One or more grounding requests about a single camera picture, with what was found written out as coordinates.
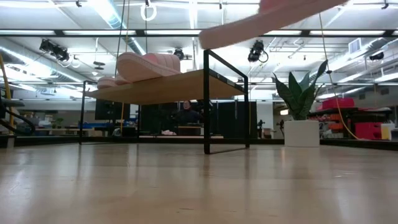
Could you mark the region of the red storage bin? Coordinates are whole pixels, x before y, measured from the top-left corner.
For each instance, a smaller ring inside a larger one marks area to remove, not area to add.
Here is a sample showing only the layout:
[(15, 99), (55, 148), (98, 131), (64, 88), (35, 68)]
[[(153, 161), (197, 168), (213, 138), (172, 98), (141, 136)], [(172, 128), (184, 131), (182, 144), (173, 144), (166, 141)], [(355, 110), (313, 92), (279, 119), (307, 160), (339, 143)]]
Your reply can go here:
[(355, 124), (355, 135), (359, 139), (381, 140), (381, 123), (363, 122)]
[(330, 110), (340, 108), (354, 108), (354, 99), (352, 98), (329, 98), (320, 103), (317, 111)]

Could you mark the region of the slim silver ceiling duct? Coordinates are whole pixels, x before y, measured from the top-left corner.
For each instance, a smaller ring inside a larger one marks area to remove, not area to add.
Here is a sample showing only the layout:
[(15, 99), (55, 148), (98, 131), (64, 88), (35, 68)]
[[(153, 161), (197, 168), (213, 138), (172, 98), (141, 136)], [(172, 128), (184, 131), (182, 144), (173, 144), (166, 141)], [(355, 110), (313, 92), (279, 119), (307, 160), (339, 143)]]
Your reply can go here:
[(88, 0), (89, 5), (99, 14), (99, 16), (118, 32), (118, 53), (122, 52), (121, 42), (124, 42), (125, 50), (132, 50), (138, 55), (145, 55), (146, 51), (138, 41), (129, 34), (129, 3), (123, 0), (122, 13), (116, 9), (114, 0)]

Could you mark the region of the black frame wooden shelf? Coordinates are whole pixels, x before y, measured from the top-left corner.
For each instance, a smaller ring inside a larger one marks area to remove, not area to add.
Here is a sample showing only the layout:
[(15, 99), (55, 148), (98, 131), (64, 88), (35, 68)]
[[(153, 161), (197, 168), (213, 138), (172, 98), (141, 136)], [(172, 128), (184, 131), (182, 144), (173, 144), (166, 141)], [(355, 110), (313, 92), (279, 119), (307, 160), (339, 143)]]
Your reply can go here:
[[(220, 62), (244, 80), (244, 86), (228, 80), (210, 68), (210, 57)], [(153, 105), (183, 100), (203, 100), (204, 104), (204, 136), (203, 152), (213, 154), (210, 149), (209, 102), (212, 98), (226, 98), (243, 95), (245, 107), (249, 107), (248, 76), (220, 57), (214, 51), (203, 51), (203, 68), (191, 72), (180, 73), (168, 77), (153, 78), (127, 85), (118, 85), (95, 91), (83, 90), (81, 102), (86, 97), (108, 100), (132, 105)], [(250, 148), (250, 129), (245, 125), (245, 137), (242, 142), (246, 149)]]

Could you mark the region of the yellow plastic container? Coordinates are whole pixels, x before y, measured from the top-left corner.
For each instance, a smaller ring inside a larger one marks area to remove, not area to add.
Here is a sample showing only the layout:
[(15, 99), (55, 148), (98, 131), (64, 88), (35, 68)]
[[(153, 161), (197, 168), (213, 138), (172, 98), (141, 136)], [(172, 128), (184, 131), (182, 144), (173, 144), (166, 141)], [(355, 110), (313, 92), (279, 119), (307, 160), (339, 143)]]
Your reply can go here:
[(391, 140), (391, 130), (395, 128), (395, 125), (392, 123), (382, 123), (381, 124), (381, 139), (382, 140)]

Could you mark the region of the black partition panels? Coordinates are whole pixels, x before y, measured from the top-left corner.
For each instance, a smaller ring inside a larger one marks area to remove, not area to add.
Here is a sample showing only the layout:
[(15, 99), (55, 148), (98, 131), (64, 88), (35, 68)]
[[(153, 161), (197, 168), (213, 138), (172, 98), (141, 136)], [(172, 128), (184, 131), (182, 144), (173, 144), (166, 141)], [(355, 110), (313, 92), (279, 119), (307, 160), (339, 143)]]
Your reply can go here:
[[(204, 135), (204, 104), (202, 100), (191, 101), (192, 109), (200, 113), (201, 134)], [(153, 136), (179, 136), (177, 134), (177, 113), (183, 108), (183, 101), (141, 107), (140, 133)], [(209, 102), (210, 135), (226, 139), (245, 137), (245, 125), (250, 129), (249, 136), (256, 137), (257, 104), (250, 102), (245, 107), (243, 101)]]

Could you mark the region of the black beam with light strips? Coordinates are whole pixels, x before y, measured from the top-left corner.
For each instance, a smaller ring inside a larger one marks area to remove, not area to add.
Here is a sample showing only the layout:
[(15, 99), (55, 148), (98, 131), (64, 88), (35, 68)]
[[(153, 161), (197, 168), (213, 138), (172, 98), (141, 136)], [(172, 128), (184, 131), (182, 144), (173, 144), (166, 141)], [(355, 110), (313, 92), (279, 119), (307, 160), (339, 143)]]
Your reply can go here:
[[(131, 37), (198, 37), (201, 30), (199, 29), (138, 29), (130, 30)], [(331, 38), (345, 38), (345, 37), (393, 37), (398, 38), (398, 30), (293, 30), (280, 29), (272, 30), (261, 37), (331, 37)], [(114, 29), (0, 29), (0, 37), (119, 37), (117, 30)]]

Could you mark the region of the person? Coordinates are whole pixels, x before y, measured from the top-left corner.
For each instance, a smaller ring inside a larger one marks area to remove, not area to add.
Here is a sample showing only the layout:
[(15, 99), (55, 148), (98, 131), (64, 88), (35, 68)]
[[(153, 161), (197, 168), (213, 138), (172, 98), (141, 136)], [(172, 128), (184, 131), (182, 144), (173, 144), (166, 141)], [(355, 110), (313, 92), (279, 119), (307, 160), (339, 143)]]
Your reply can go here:
[(185, 100), (183, 108), (176, 115), (179, 136), (199, 136), (201, 115), (192, 109), (191, 101)]

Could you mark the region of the wide silver ceiling duct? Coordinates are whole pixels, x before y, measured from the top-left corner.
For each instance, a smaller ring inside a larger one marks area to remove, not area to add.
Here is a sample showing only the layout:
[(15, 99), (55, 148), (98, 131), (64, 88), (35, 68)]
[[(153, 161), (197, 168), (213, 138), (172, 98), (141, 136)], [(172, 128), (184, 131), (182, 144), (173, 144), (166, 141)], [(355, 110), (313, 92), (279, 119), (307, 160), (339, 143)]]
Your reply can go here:
[(69, 68), (61, 66), (58, 62), (50, 60), (44, 55), (35, 53), (27, 48), (24, 48), (21, 45), (16, 44), (15, 42), (4, 38), (0, 37), (0, 50), (5, 51), (5, 53), (8, 53), (18, 59), (21, 59), (23, 62), (25, 62), (28, 65), (38, 65), (40, 68), (51, 68), (53, 70), (56, 70), (58, 73), (61, 75), (76, 81), (76, 82), (82, 82), (85, 80), (92, 81), (92, 79), (77, 73)]

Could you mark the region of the black twin ceiling spotlight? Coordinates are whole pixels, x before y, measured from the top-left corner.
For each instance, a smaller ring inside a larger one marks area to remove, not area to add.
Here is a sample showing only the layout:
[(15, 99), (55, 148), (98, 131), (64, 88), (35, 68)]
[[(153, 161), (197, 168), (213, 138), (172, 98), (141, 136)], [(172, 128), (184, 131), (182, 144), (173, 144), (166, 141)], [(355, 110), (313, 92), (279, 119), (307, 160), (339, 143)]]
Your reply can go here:
[(42, 39), (39, 49), (46, 54), (50, 54), (61, 62), (66, 62), (70, 59), (68, 49), (63, 48), (48, 39)]

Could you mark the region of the black background monitor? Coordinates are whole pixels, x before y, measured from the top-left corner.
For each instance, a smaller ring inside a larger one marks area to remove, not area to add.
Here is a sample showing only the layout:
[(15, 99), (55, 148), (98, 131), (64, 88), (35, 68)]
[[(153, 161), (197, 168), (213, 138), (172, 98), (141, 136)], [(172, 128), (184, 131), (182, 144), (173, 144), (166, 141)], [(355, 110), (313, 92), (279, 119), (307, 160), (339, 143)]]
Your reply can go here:
[(130, 104), (96, 100), (95, 120), (129, 119)]

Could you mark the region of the silver duct with vent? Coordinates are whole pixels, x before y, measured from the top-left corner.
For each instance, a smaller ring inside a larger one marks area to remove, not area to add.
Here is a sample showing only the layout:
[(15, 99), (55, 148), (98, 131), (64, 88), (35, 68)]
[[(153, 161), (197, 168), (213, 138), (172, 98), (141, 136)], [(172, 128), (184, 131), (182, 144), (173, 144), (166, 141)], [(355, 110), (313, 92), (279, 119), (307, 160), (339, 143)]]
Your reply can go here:
[(348, 50), (328, 59), (328, 68), (337, 71), (352, 63), (387, 50), (398, 42), (398, 38), (378, 37), (376, 39), (357, 38), (348, 44)]

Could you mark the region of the snake plant in white pot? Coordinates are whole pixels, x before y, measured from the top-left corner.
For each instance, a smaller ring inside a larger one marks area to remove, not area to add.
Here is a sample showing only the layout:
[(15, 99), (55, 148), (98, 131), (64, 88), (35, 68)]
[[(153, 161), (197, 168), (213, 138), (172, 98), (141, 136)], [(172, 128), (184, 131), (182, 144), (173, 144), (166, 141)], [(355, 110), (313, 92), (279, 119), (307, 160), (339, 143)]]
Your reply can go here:
[(316, 82), (326, 72), (328, 61), (319, 66), (314, 80), (305, 75), (298, 82), (292, 73), (288, 84), (275, 79), (275, 87), (292, 116), (292, 120), (284, 122), (284, 144), (286, 147), (318, 147), (320, 145), (319, 122), (308, 119), (312, 105), (317, 97)]

